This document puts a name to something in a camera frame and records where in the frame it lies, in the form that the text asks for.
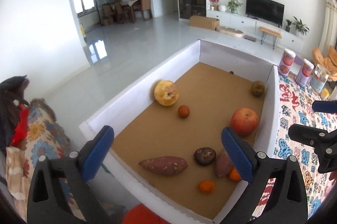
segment shiitake mushroom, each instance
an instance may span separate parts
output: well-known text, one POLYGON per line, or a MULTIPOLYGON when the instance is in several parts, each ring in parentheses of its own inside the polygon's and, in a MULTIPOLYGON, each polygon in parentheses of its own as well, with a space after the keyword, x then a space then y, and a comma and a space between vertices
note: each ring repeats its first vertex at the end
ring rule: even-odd
POLYGON ((194 153, 194 159, 200 166, 210 165, 216 158, 216 153, 212 148, 199 148, 194 153))

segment television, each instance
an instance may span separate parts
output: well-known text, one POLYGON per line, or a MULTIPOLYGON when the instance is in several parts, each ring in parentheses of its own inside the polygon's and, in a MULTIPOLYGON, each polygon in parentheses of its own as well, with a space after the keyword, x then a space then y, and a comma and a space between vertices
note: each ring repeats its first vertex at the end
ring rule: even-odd
POLYGON ((283 23, 284 5, 272 0, 247 0, 246 14, 248 16, 273 22, 279 26, 283 23))

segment blue gripper pad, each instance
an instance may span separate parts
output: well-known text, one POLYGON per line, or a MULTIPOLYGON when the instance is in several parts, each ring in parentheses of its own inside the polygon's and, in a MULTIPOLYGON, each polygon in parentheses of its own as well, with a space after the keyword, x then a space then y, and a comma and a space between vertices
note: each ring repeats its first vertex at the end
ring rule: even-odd
POLYGON ((224 128, 222 130, 221 142, 228 155, 230 156, 230 159, 232 160, 241 179, 247 181, 249 184, 252 183, 254 180, 253 164, 246 156, 240 145, 238 145, 236 140, 230 134, 227 128, 224 128))
POLYGON ((114 137, 115 134, 113 128, 106 125, 97 134, 95 139, 89 141, 94 142, 95 146, 92 148, 82 166, 81 176, 84 182, 87 182, 96 176, 114 141, 114 137))
POLYGON ((337 112, 337 104, 336 101, 316 100, 312 103, 312 110, 314 112, 334 114, 337 112))

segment curtain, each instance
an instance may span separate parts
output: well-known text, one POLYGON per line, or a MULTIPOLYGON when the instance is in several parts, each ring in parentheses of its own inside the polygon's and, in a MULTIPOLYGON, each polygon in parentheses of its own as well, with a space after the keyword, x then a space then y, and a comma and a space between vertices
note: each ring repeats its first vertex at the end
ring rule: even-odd
POLYGON ((337 39, 337 2, 326 0, 325 22, 320 51, 324 57, 327 56, 329 46, 335 47, 337 39))

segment tiled floor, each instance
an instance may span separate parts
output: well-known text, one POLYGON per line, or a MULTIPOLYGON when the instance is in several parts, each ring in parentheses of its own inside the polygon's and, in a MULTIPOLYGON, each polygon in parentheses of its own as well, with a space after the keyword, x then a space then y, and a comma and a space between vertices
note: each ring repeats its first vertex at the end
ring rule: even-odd
MULTIPOLYGON (((100 27, 87 33, 85 52, 91 67, 46 98, 58 122, 79 150, 85 141, 79 125, 124 88, 144 75, 166 58, 197 39, 224 44, 257 57, 279 63, 282 50, 264 43, 233 38, 216 31, 190 27, 179 21, 178 15, 162 16, 153 20, 138 19, 135 24, 125 23, 100 27), (92 44, 97 41, 96 49, 92 44)), ((132 207, 137 200, 114 178, 100 170, 91 182, 104 201, 132 207)))

